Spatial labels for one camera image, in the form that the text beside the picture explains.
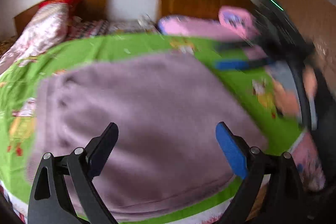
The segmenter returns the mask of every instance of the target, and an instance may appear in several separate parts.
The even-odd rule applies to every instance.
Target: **bedding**
[[[107,20],[81,21],[82,19],[79,17],[73,18],[72,25],[69,27],[69,33],[65,38],[65,41],[104,35],[109,26]]]
[[[137,20],[116,21],[111,22],[106,34],[119,33],[157,33],[157,29],[151,23],[146,22],[145,26],[141,26]]]
[[[22,66],[61,42],[68,31],[68,5],[43,6],[24,29],[19,39],[0,59],[0,74],[20,59]]]
[[[53,74],[62,74],[95,61],[118,61],[135,56],[171,51],[193,50],[194,56],[212,71],[247,110],[268,140],[266,153],[279,155],[288,150],[300,135],[293,119],[279,118],[272,104],[272,83],[264,69],[217,71],[213,67],[222,58],[246,59],[241,50],[219,55],[213,41],[203,38],[170,37],[154,34],[124,34],[65,42],[36,57],[36,62],[19,66],[16,62],[0,78],[0,180],[12,197],[13,207],[27,215],[31,185],[25,180],[35,132],[35,98],[39,82]],[[135,223],[161,224],[212,223],[227,208],[240,185],[235,178],[222,191],[175,212]]]
[[[214,135],[218,121],[248,145],[267,147],[249,115],[189,53],[94,63],[52,76],[38,88],[36,109],[31,183],[44,153],[66,155],[117,124],[118,142],[93,183],[118,222],[162,216],[225,188],[233,172]],[[80,208],[73,187],[69,194]]]

